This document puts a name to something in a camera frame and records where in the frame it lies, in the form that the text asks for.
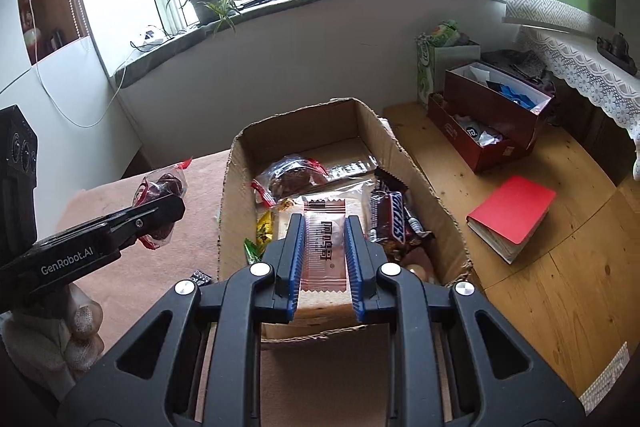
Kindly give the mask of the left white gloved hand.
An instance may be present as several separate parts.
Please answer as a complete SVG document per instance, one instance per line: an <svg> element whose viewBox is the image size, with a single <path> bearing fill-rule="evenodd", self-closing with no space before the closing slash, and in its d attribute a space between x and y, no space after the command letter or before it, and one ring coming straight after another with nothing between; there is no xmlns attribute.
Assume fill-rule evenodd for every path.
<svg viewBox="0 0 640 427"><path fill-rule="evenodd" d="M102 322L99 303L70 284L45 303L11 311L1 335L20 373L61 401L102 355Z"/></svg>

